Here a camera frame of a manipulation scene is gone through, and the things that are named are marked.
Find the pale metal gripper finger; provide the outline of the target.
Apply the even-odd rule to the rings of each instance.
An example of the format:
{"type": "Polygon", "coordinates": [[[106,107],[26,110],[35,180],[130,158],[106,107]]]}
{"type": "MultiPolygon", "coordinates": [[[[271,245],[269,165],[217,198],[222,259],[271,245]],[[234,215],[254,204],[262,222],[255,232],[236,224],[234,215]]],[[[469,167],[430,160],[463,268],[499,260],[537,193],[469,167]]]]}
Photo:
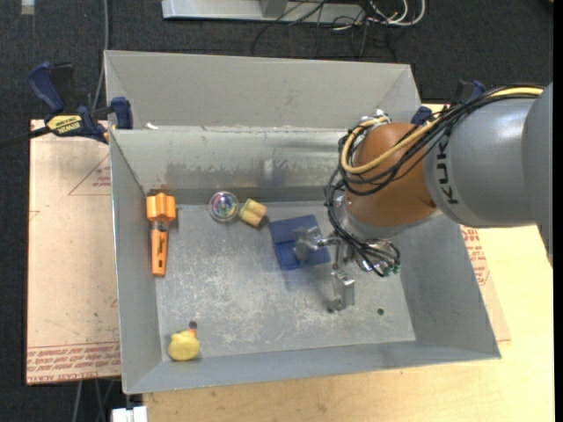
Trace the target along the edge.
{"type": "Polygon", "coordinates": [[[318,226],[295,229],[293,237],[295,240],[293,252],[300,263],[308,261],[310,255],[322,247],[322,234],[318,226]]]}
{"type": "Polygon", "coordinates": [[[344,272],[332,271],[333,299],[327,303],[330,312],[337,312],[355,305],[355,279],[344,272]]]}

